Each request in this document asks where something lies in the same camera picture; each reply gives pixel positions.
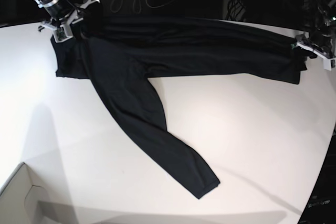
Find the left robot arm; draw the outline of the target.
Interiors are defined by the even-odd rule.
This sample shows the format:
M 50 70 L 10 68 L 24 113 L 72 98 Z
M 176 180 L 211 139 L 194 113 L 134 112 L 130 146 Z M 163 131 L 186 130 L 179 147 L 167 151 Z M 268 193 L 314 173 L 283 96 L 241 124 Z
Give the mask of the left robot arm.
M 296 36 L 294 47 L 321 58 L 325 70 L 335 69 L 335 0 L 308 0 L 313 9 L 310 31 Z

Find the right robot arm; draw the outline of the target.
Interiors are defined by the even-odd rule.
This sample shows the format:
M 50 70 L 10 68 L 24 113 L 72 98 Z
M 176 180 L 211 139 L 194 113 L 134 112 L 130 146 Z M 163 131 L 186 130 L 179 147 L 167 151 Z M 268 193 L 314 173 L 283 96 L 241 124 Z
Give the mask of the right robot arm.
M 40 23 L 38 30 L 51 30 L 56 43 L 62 43 L 73 38 L 71 25 L 84 20 L 86 10 L 90 5 L 100 3 L 100 0 L 83 0 L 81 4 L 74 4 L 70 0 L 33 1 L 50 16 L 48 20 L 43 20 Z

